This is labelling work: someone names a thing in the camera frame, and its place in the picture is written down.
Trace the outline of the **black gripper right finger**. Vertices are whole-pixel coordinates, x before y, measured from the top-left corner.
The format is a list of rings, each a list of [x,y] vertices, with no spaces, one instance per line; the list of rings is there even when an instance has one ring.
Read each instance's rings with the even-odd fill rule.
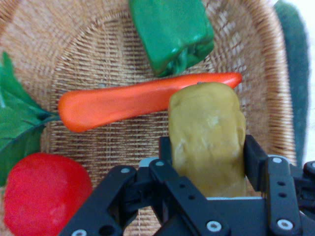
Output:
[[[245,173],[267,205],[270,236],[315,234],[315,163],[303,168],[285,157],[267,155],[252,135],[244,143]]]

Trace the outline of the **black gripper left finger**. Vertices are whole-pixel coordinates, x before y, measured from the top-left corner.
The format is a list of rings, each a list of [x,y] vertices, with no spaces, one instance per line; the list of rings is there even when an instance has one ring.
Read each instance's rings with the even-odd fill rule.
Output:
[[[61,231],[63,236],[121,236],[138,211],[151,207],[158,236],[226,236],[228,223],[186,177],[171,166],[168,137],[159,139],[159,157],[147,167],[111,169]]]

